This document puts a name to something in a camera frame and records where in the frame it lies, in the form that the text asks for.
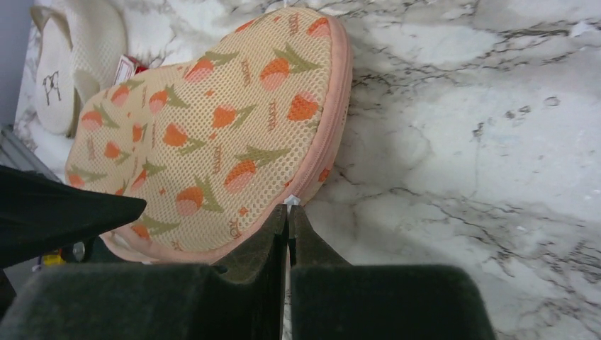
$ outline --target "red and white tag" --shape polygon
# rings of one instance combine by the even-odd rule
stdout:
[[[144,72],[148,67],[142,65],[134,57],[122,55],[119,58],[119,66],[117,66],[117,74],[115,75],[114,84],[120,84],[140,72]]]

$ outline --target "black pointed object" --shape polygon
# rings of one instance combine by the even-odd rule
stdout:
[[[0,268],[133,222],[146,201],[0,166]]]

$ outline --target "pink trim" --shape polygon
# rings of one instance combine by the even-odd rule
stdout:
[[[312,179],[316,179],[323,170],[323,167],[331,164],[333,158],[332,152],[336,152],[339,147],[340,138],[342,137],[342,131],[340,130],[344,127],[344,114],[341,114],[340,111],[346,110],[346,105],[348,104],[350,96],[352,51],[349,47],[347,33],[344,30],[344,27],[342,27],[342,24],[336,18],[331,16],[326,16],[326,18],[328,19],[332,37],[332,73],[330,75],[330,82],[324,100],[322,118],[318,126],[318,131],[313,138],[313,143],[309,147],[307,155],[300,164],[300,167],[288,188],[284,189],[283,193],[266,208],[259,219],[257,219],[244,234],[218,249],[204,252],[175,251],[158,244],[157,242],[139,238],[138,235],[129,228],[129,225],[127,225],[116,229],[114,232],[127,240],[130,247],[138,251],[139,254],[114,244],[109,234],[102,235],[102,240],[104,240],[106,246],[115,255],[128,261],[141,261],[140,259],[146,258],[146,256],[152,256],[152,258],[147,258],[148,261],[213,263],[229,254],[233,249],[241,245],[241,243],[257,232],[276,205],[282,203],[291,194],[295,194],[296,196],[302,194],[297,191],[302,189],[299,187],[301,182],[303,182],[303,178],[305,178],[307,173],[314,168],[315,160],[319,159],[324,152],[327,156],[324,157],[321,164],[318,164],[319,166],[317,168],[314,168],[313,173],[309,174],[309,176]],[[347,64],[340,64],[340,60],[346,60],[347,58],[349,60]],[[323,149],[324,142],[332,137],[331,134],[335,134],[334,140],[331,141],[332,143],[327,149]],[[306,202],[309,199],[310,197],[303,197],[303,202]]]

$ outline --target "marble countertop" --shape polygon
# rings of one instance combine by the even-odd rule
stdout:
[[[112,2],[152,66],[281,6]],[[289,3],[336,15],[355,53],[335,171],[307,206],[318,233],[353,264],[464,268],[499,340],[601,339],[601,2]],[[32,106],[38,46],[32,30],[16,131],[64,176],[70,141]]]

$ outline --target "marble surface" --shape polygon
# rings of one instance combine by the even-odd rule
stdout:
[[[152,66],[282,6],[112,2]],[[307,206],[319,234],[353,264],[464,268],[499,340],[601,339],[601,2],[289,4],[337,16],[355,52],[335,171]],[[32,30],[16,129],[61,176],[70,141],[32,107],[37,46]]]

